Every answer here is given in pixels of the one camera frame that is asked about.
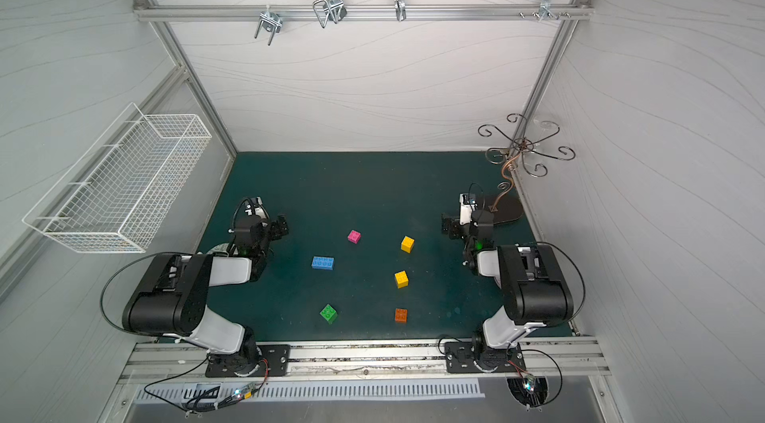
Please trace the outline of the yellow lego brick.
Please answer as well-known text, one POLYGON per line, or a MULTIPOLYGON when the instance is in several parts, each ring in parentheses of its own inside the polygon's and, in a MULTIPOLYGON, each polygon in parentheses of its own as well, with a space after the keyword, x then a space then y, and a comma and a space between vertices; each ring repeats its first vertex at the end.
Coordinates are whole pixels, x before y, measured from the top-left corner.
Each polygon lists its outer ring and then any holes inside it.
POLYGON ((414 239, 413 239, 413 238, 411 238, 411 237, 409 237, 409 236, 405 236, 405 237, 402 239, 402 243, 400 244, 400 249, 401 249, 403 252, 405 252, 405 253, 407 253, 407 254, 410 254, 410 253, 412 252, 412 249, 414 248, 414 243, 415 243, 415 242, 416 242, 416 241, 414 241, 414 239))
POLYGON ((408 278, 408 274, 406 271, 401 271, 394 274, 394 279, 396 280, 396 287, 398 289, 403 289, 404 287, 407 287, 410 283, 410 279, 408 278))

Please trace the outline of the blue 2x4 lego brick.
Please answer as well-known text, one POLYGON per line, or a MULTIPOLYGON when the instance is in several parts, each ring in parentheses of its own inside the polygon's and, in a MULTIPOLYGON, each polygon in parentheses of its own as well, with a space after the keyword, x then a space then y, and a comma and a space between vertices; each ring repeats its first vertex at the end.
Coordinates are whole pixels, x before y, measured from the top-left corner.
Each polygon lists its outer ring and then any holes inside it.
POLYGON ((331 257, 314 257, 311 268, 314 270, 332 271, 334 269, 335 259, 331 257))

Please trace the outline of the orange 2x2 lego brick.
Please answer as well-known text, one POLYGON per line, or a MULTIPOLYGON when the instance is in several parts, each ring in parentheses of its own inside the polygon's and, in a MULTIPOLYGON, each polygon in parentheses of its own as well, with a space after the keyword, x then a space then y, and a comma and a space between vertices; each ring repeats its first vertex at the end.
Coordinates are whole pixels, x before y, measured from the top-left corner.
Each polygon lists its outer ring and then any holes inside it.
POLYGON ((408 311, 406 309, 396 309, 394 311, 394 321, 396 323, 407 323, 408 311))

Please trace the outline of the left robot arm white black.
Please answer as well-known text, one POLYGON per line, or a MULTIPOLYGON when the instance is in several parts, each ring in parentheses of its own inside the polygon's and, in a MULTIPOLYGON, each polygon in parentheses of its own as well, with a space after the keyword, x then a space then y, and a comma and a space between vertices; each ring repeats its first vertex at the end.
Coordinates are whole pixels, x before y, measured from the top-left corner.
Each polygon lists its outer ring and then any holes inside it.
POLYGON ((209 376, 249 377, 268 373, 268 356, 251 327, 234 323, 208 305, 213 287, 258 281, 268 264, 271 243, 289 234, 284 216, 245 216, 231 229, 223 253, 157 253, 131 294, 118 331, 138 336, 175 337, 206 350, 209 376))

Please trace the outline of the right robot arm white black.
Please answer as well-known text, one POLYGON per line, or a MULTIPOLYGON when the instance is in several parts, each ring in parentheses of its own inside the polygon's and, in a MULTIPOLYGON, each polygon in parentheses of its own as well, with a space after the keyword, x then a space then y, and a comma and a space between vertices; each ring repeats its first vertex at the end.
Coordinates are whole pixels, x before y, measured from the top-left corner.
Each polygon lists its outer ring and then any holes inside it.
POLYGON ((557 246, 535 241, 528 245, 497 245, 494 215, 474 210, 459 217, 441 216, 441 232, 463 243, 463 265, 474 275, 493 279, 502 305, 473 334, 471 341, 440 341, 450 373, 528 371, 521 341, 534 331, 567 325, 584 306, 575 303, 557 257, 557 246))

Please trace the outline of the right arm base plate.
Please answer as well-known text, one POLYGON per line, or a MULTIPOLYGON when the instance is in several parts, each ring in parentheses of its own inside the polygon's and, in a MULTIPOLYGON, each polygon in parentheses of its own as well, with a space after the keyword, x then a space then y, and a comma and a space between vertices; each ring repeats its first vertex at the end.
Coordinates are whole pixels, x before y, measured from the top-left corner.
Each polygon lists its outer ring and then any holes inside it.
POLYGON ((472 343, 446 341, 443 351, 450 374, 518 374, 527 370, 523 355, 516 349, 476 348, 472 343))

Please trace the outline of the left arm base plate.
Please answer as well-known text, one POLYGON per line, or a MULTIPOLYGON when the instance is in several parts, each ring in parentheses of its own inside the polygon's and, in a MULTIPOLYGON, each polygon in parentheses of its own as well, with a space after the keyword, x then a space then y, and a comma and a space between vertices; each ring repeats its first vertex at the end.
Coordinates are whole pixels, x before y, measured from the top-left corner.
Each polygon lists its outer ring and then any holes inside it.
POLYGON ((245 345, 237 353, 211 353, 207 378, 285 376, 291 347, 288 344, 245 345))

